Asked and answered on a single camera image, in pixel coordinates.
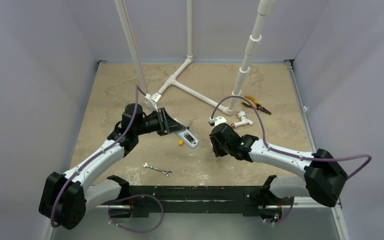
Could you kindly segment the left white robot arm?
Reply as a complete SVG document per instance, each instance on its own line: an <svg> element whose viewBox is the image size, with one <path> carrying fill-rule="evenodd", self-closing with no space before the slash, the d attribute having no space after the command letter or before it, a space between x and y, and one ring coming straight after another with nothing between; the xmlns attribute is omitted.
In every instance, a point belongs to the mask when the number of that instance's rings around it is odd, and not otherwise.
<svg viewBox="0 0 384 240"><path fill-rule="evenodd" d="M150 133L159 136L176 134L191 149L199 145L189 127L172 118L165 108L145 114L140 104L128 104L121 120L92 155L64 173L53 172L46 178L39 213L50 219L53 228L71 230L87 211L102 203L126 203L129 184L123 179L111 176L101 184L93 185L93 182L126 157L138 144L140 135Z"/></svg>

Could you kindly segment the white remote control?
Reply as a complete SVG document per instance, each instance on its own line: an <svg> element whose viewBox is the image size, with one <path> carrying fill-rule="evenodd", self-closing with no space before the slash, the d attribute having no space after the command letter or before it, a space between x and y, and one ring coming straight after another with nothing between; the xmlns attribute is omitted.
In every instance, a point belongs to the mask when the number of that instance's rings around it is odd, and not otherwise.
<svg viewBox="0 0 384 240"><path fill-rule="evenodd" d="M187 145L190 149L196 149L200 143L198 138L192 134L190 131L190 127L192 123L194 122L193 119L191 119L187 124L183 124L183 129L180 131L177 131L175 134L176 136L182 140L184 145Z"/></svg>

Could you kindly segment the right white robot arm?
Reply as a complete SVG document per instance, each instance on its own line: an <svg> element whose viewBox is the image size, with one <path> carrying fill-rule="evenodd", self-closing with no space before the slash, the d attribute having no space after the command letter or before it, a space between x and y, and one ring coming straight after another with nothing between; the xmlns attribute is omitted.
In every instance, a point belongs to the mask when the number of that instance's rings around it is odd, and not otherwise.
<svg viewBox="0 0 384 240"><path fill-rule="evenodd" d="M216 157L229 155L239 161L271 165L294 174L267 180L260 196L268 204L285 197L311 197L317 203L334 207L348 174L333 161L328 151L300 152L272 145L265 146L256 136L240 136L226 123L218 124L209 134Z"/></svg>

